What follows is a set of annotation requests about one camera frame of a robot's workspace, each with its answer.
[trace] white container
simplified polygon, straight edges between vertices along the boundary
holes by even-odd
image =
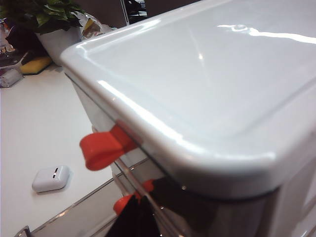
[[[36,34],[40,42],[57,66],[61,67],[60,55],[69,46],[80,42],[79,27],[71,27],[69,30],[57,30],[47,34]]]
[[[274,193],[253,212],[269,213],[258,236],[312,236],[315,9],[315,1],[204,0],[77,44],[61,58],[95,103],[81,96],[99,131],[104,120],[94,106],[136,134],[186,191],[244,203]]]

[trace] white device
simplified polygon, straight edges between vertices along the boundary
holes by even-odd
[[[32,188],[37,193],[61,189],[67,183],[69,173],[66,165],[41,169],[35,176]]]

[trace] white desk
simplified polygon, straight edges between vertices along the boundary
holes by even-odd
[[[79,148],[91,123],[62,68],[50,66],[1,89],[1,236],[25,225],[34,230],[112,177],[110,168],[89,171]],[[37,194],[41,168],[65,164],[68,185]]]

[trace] red latch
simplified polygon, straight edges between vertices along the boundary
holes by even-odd
[[[119,200],[116,201],[116,203],[113,206],[113,210],[118,216],[124,210],[125,206],[127,205],[128,201],[131,199],[132,196],[133,195],[130,194],[130,195],[121,197]]]
[[[100,170],[125,153],[137,148],[137,145],[117,125],[109,132],[92,133],[80,141],[85,166],[90,170]]]

